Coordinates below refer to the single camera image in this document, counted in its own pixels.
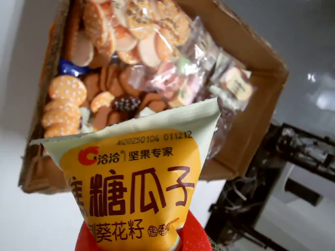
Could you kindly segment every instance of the individually wrapped snack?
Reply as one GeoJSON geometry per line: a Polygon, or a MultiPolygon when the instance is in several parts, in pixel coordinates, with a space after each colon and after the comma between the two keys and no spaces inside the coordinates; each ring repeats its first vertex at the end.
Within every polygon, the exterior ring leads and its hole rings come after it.
{"type": "Polygon", "coordinates": [[[178,250],[217,99],[42,143],[101,250],[178,250]]]}

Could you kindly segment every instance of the white wall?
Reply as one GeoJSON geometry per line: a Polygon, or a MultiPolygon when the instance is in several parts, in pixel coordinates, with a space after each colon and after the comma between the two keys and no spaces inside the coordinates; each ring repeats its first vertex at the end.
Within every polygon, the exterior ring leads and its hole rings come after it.
{"type": "Polygon", "coordinates": [[[49,26],[58,1],[0,5],[0,250],[74,250],[82,217],[71,194],[18,187],[49,26]]]}

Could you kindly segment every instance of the yellow snack bag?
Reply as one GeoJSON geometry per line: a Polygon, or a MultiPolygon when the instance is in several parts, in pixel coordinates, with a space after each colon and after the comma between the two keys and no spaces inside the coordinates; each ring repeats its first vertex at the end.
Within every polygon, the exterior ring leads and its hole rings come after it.
{"type": "Polygon", "coordinates": [[[101,250],[176,250],[220,111],[217,99],[42,143],[101,250]]]}

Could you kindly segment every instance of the red logo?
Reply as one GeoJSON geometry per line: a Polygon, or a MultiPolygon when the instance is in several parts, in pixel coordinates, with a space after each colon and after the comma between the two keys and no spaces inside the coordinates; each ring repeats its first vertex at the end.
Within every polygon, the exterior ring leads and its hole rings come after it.
{"type": "Polygon", "coordinates": [[[84,166],[93,165],[95,162],[97,162],[97,159],[96,157],[94,157],[93,159],[88,158],[88,155],[91,153],[97,155],[99,153],[98,150],[99,146],[90,146],[84,150],[81,150],[78,154],[78,161],[84,166]]]}

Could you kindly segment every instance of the open cardboard box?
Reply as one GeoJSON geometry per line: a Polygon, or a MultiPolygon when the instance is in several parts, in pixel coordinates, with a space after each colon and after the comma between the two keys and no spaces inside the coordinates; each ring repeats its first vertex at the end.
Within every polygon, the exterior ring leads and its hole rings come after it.
{"type": "MultiPolygon", "coordinates": [[[[176,0],[184,11],[194,18],[199,15],[215,42],[236,57],[252,71],[250,81],[256,92],[247,109],[238,114],[228,138],[214,160],[207,161],[200,179],[233,179],[243,176],[265,135],[278,97],[288,77],[288,71],[269,44],[258,37],[222,2],[212,0],[176,0]]],[[[39,98],[30,126],[19,186],[25,192],[55,193],[66,190],[49,180],[39,178],[41,167],[36,165],[41,147],[29,146],[33,139],[43,137],[40,120],[47,100],[47,90],[57,74],[64,37],[69,32],[66,23],[71,20],[71,0],[60,0],[59,10],[50,29],[40,79],[39,98]]]]}

